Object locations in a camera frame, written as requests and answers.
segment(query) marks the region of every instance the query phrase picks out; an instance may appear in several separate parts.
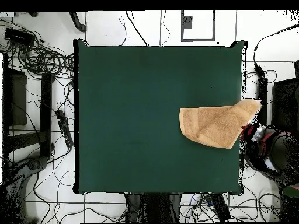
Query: floor tile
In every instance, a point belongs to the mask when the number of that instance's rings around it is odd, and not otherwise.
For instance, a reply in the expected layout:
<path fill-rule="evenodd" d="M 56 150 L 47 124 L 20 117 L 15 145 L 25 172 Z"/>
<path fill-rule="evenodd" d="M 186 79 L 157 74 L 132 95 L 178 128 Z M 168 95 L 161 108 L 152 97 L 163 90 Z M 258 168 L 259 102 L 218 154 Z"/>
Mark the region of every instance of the floor tile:
<path fill-rule="evenodd" d="M 105 193 L 105 192 L 91 192 L 86 194 L 86 202 L 112 202 L 112 203 L 126 203 L 124 194 L 121 193 Z"/>
<path fill-rule="evenodd" d="M 102 205 L 102 204 L 86 204 L 85 222 L 86 223 L 112 223 L 117 222 L 118 218 L 125 211 L 125 205 Z M 95 212 L 112 218 L 112 221 L 107 217 L 98 215 Z"/>

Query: floor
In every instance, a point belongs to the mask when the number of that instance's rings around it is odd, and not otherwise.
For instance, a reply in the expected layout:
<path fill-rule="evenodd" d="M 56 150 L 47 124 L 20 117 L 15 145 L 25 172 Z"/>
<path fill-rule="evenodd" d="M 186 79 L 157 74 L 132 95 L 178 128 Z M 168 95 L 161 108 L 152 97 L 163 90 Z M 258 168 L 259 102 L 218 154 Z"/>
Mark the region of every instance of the floor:
<path fill-rule="evenodd" d="M 246 52 L 246 61 L 244 62 L 246 63 L 246 70 L 248 72 L 253 72 L 253 49 L 256 43 L 262 37 L 297 23 L 297 20 L 294 19 L 292 14 L 280 10 L 217 10 L 215 18 L 215 41 L 184 43 L 181 42 L 180 39 L 180 13 L 180 11 L 174 10 L 166 12 L 163 10 L 162 13 L 160 10 L 128 12 L 129 17 L 135 23 L 136 28 L 149 45 L 230 46 L 235 40 L 246 40 L 248 42 L 248 48 Z M 75 28 L 68 12 L 40 12 L 38 17 L 31 17 L 27 13 L 20 13 L 19 16 L 15 17 L 13 20 L 7 18 L 6 20 L 11 20 L 28 30 L 39 32 L 45 41 L 45 45 L 60 48 L 67 55 L 73 53 L 73 39 L 85 39 L 90 45 L 120 45 L 124 40 L 124 46 L 144 45 L 144 42 L 134 30 L 125 12 L 77 12 L 77 14 L 82 24 L 87 23 L 86 33 L 81 33 Z M 188 15 L 200 16 L 200 13 L 192 13 L 192 11 L 190 11 Z M 208 23 L 207 25 L 210 25 L 211 22 L 210 19 L 208 20 L 208 17 L 206 20 L 201 21 L 206 21 L 206 23 Z M 4 33 L 2 27 L 0 32 L 2 38 Z M 286 31 L 280 35 L 267 38 L 259 44 L 259 48 L 256 52 L 256 60 L 259 61 L 259 65 L 262 66 L 263 70 L 275 70 L 277 73 L 277 81 L 295 77 L 293 62 L 299 58 L 297 32 L 298 31 L 296 30 Z M 203 39 L 203 37 L 205 37 L 205 34 L 202 33 L 202 36 L 198 37 L 198 39 Z M 269 82 L 275 80 L 275 73 L 269 71 L 268 77 Z M 254 74 L 247 79 L 246 92 L 242 94 L 242 97 L 255 97 L 256 79 Z M 60 82 L 62 84 L 67 84 L 68 79 L 62 79 Z M 270 83 L 268 88 L 269 100 L 272 98 L 272 86 L 273 84 Z M 64 101 L 65 99 L 63 88 L 64 87 L 58 82 L 53 83 L 52 108 L 54 109 L 58 107 L 59 102 Z M 39 99 L 40 83 L 36 80 L 28 79 L 27 90 L 30 91 L 30 93 L 28 92 L 26 95 L 28 102 L 26 111 L 29 116 L 31 116 L 34 125 L 38 129 L 40 112 L 39 108 L 37 108 L 32 101 L 37 102 Z M 70 100 L 73 100 L 73 95 L 71 94 L 69 98 Z M 74 117 L 74 109 L 72 109 L 71 106 L 67 107 L 65 110 L 67 117 Z M 268 123 L 270 123 L 270 111 L 271 104 L 268 104 Z M 74 130 L 72 120 L 69 120 L 69 124 L 70 130 Z M 67 147 L 62 138 L 58 139 L 61 136 L 61 133 L 57 119 L 54 115 L 52 119 L 52 130 L 52 143 L 57 141 L 55 156 L 59 157 L 67 151 Z M 11 135 L 18 135 L 28 131 L 32 131 L 30 122 L 23 127 L 14 127 L 11 130 Z M 14 159 L 14 161 L 21 160 L 37 148 L 38 145 L 33 145 L 19 149 L 10 154 L 10 159 Z M 58 166 L 55 170 L 56 176 L 64 185 L 59 185 L 58 179 L 56 179 L 52 173 L 53 168 L 56 166 Z M 74 172 L 72 171 L 74 171 L 74 150 L 63 159 L 48 165 L 48 167 L 40 173 L 36 192 L 40 197 L 48 201 L 51 206 L 50 212 L 43 223 L 57 224 L 57 220 L 53 218 L 55 214 L 54 210 L 57 210 L 57 204 L 59 204 L 58 218 L 61 223 L 101 223 L 105 220 L 105 223 L 109 223 L 111 221 L 107 220 L 105 215 L 117 218 L 124 212 L 126 200 L 123 194 L 74 194 L 72 191 Z M 27 185 L 26 208 L 29 217 L 38 217 L 39 222 L 41 222 L 48 211 L 48 205 L 39 200 L 32 192 L 36 178 L 36 175 L 32 176 Z M 244 171 L 243 184 L 245 186 L 243 195 L 227 195 L 226 199 L 231 215 L 235 218 L 244 218 L 243 221 L 263 222 L 260 212 L 257 209 L 256 199 L 265 193 L 278 195 L 276 185 L 250 168 L 247 168 Z M 198 196 L 198 194 L 184 194 L 182 197 L 182 204 L 185 202 L 195 204 Z M 280 206 L 279 200 L 271 195 L 264 196 L 261 201 L 265 207 L 273 205 L 274 207 L 279 208 Z M 188 206 L 183 206 L 181 208 L 181 222 L 193 222 L 192 218 L 189 219 L 188 210 Z M 206 211 L 206 213 L 210 216 L 214 215 L 211 215 L 210 211 Z M 267 208 L 265 208 L 262 213 L 266 221 L 277 221 L 277 216 L 271 213 Z M 202 214 L 200 219 L 208 219 L 208 216 Z"/>

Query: towel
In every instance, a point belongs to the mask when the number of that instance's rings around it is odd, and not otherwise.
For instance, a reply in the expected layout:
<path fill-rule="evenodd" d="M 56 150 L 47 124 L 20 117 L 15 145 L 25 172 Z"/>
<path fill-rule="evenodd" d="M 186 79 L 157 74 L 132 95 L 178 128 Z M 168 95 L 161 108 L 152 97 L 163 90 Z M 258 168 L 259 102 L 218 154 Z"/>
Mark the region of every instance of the towel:
<path fill-rule="evenodd" d="M 241 100 L 234 106 L 181 108 L 182 134 L 199 144 L 231 149 L 242 132 L 242 126 L 260 109 L 258 100 Z"/>

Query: metal leg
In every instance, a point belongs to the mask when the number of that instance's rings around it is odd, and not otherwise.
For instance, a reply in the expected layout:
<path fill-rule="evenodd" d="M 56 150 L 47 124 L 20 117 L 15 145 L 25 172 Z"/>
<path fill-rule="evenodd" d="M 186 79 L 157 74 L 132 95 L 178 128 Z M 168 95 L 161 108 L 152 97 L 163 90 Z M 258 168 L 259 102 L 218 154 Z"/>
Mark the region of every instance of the metal leg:
<path fill-rule="evenodd" d="M 75 27 L 83 33 L 86 32 L 86 26 L 80 23 L 80 21 L 78 19 L 78 16 L 77 16 L 77 13 L 76 12 L 69 12 L 69 14 L 72 17 L 72 22 L 74 23 Z"/>

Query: green tabletop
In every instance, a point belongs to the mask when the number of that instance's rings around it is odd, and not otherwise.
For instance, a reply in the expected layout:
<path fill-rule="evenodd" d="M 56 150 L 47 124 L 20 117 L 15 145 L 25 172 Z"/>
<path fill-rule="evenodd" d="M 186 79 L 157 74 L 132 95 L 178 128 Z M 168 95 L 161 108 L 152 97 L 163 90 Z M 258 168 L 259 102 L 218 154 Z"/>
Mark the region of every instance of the green tabletop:
<path fill-rule="evenodd" d="M 239 142 L 228 150 L 188 140 L 180 131 L 179 110 L 240 100 L 244 42 L 109 47 L 75 40 L 74 46 L 79 193 L 239 190 Z"/>

